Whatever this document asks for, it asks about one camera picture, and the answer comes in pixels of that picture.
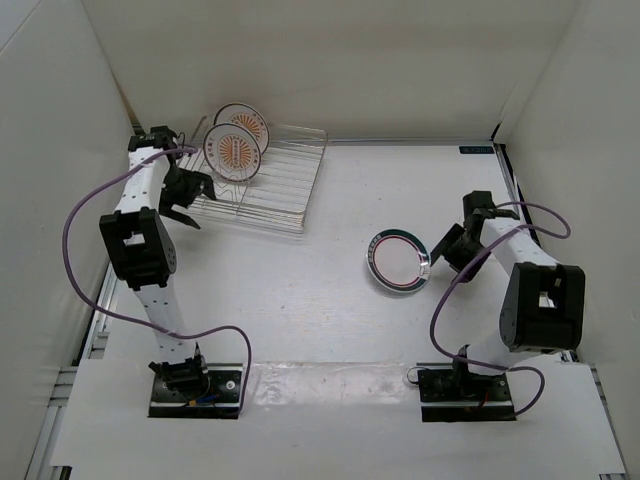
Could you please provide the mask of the orange sunburst plate front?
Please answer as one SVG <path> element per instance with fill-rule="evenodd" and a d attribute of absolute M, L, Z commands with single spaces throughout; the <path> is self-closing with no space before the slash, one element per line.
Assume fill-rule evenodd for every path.
<path fill-rule="evenodd" d="M 208 166 L 230 183 L 250 181 L 262 163 L 257 140 L 244 127 L 233 123 L 211 127 L 204 136 L 202 151 Z"/>

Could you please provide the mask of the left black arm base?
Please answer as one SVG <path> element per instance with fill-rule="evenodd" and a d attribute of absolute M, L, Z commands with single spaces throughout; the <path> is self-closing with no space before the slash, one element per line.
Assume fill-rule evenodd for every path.
<path fill-rule="evenodd" d="M 223 419 L 236 420 L 245 369 L 241 364 L 209 363 L 206 372 L 174 372 L 173 378 L 154 372 L 147 416 L 163 419 Z"/>

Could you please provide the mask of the green rimmed white plate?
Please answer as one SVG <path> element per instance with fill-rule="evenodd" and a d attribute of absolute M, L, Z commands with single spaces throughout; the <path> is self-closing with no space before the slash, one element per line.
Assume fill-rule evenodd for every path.
<path fill-rule="evenodd" d="M 366 252 L 366 265 L 373 279 L 394 294 L 408 295 L 429 281 L 431 255 L 412 233 L 385 229 L 373 236 Z"/>

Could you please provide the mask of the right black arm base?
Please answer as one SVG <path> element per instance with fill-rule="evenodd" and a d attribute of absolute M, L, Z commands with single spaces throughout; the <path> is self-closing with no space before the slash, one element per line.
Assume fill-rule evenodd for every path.
<path fill-rule="evenodd" d="M 516 420 L 505 374 L 476 375 L 448 364 L 426 364 L 410 368 L 406 380 L 419 390 L 423 423 Z"/>

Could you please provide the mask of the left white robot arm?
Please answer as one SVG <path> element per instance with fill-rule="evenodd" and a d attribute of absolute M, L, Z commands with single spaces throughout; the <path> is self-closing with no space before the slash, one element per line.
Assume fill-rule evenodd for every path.
<path fill-rule="evenodd" d="M 210 386 L 206 361 L 194 340 L 186 340 L 185 323 L 172 283 L 177 253 L 162 222 L 164 217 L 197 229 L 184 209 L 204 196 L 216 198 L 212 178 L 178 166 L 178 135 L 168 126 L 156 126 L 134 135 L 127 147 L 131 177 L 111 214 L 99 228 L 118 279 L 124 281 L 143 306 L 156 335 L 161 360 L 150 369 L 172 392 L 188 400 L 206 395 Z"/>

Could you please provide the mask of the orange sunburst plate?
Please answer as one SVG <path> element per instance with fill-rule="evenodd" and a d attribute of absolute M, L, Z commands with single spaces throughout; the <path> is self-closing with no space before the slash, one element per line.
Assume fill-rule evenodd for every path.
<path fill-rule="evenodd" d="M 240 102 L 223 105 L 214 115 L 214 124 L 233 123 L 243 127 L 255 138 L 264 154 L 269 146 L 270 130 L 265 118 L 254 107 Z"/>
<path fill-rule="evenodd" d="M 208 166 L 230 183 L 250 181 L 262 163 L 257 140 L 244 127 L 233 123 L 211 127 L 204 136 L 202 151 Z"/>

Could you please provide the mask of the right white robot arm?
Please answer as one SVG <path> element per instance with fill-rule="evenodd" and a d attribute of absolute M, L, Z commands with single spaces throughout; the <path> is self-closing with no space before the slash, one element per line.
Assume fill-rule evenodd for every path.
<path fill-rule="evenodd" d="M 431 251 L 431 261 L 444 258 L 463 274 L 463 283 L 475 277 L 489 256 L 509 275 L 498 326 L 482 341 L 462 347 L 436 382 L 464 400 L 476 397 L 485 379 L 533 357 L 573 350 L 582 337 L 584 271 L 547 254 L 519 221 L 455 224 Z"/>

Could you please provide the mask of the wire dish rack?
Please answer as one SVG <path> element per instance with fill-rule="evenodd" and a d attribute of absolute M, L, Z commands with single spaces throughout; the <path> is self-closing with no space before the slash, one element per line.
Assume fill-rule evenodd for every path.
<path fill-rule="evenodd" d="M 201 153 L 179 165 L 209 174 L 216 198 L 201 196 L 186 210 L 204 222 L 225 221 L 288 234 L 304 231 L 309 202 L 325 156 L 324 130 L 286 124 L 269 125 L 270 140 L 257 174 L 229 183 L 214 172 Z"/>

